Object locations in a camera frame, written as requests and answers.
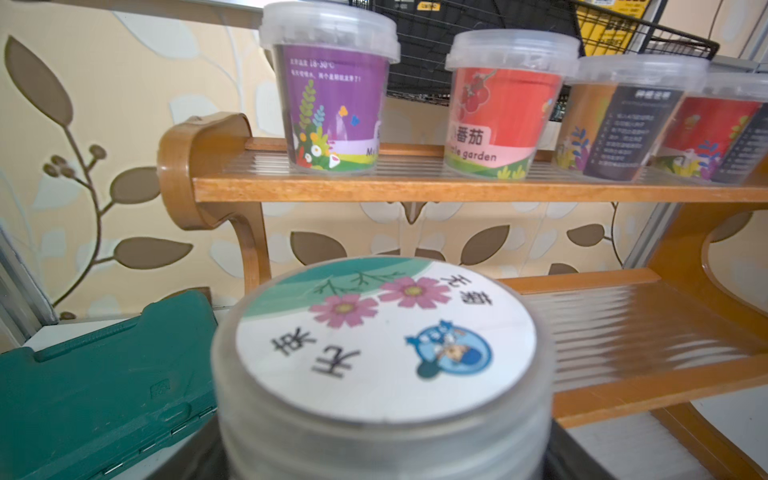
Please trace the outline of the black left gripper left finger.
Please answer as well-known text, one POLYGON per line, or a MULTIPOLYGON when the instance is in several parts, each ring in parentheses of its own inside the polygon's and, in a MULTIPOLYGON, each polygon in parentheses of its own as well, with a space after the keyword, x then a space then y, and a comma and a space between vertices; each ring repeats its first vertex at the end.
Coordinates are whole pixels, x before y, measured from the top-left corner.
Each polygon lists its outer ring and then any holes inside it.
POLYGON ((225 448, 214 415, 149 480, 225 480, 225 448))

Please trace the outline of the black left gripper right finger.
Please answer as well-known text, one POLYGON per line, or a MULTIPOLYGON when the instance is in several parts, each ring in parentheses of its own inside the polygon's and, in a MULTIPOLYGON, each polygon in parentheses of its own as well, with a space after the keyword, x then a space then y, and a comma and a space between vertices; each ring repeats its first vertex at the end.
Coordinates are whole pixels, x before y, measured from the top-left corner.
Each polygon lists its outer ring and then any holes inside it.
POLYGON ((544 480, 615 480, 556 420, 543 460, 544 480))

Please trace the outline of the flower lid seed jar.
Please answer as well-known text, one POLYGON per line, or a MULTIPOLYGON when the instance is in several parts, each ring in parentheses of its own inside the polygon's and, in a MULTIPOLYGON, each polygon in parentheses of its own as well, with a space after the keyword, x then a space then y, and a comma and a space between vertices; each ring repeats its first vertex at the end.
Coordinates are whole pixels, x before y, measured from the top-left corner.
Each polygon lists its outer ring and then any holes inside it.
POLYGON ((497 280, 370 256, 275 278, 211 364, 235 479, 539 479, 554 343, 497 280))

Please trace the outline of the small clear seed cup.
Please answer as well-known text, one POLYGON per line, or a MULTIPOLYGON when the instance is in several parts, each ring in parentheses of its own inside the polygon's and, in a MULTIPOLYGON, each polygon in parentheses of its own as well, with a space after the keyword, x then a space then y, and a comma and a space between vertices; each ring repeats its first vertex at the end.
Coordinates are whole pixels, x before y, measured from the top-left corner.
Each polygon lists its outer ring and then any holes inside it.
POLYGON ((706 58, 664 54, 579 60, 552 156, 592 179, 632 182, 686 95, 703 90, 706 58))

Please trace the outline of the red label seed cup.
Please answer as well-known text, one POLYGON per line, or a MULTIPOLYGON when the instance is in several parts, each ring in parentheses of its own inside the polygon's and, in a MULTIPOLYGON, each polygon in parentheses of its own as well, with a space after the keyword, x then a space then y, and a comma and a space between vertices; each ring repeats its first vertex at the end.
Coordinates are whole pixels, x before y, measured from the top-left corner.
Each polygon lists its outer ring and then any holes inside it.
POLYGON ((473 30, 455 36, 444 164, 466 176, 504 182, 528 175, 581 43, 563 34, 473 30))

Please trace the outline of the purple label seed cup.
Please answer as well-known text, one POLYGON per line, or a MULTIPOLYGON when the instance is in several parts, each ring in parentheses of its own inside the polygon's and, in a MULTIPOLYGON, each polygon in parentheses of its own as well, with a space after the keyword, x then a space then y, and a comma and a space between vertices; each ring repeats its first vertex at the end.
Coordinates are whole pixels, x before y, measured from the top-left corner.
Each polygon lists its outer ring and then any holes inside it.
POLYGON ((400 60, 390 18, 333 2, 264 7, 288 159, 299 171, 355 175, 375 168, 389 70, 400 60))

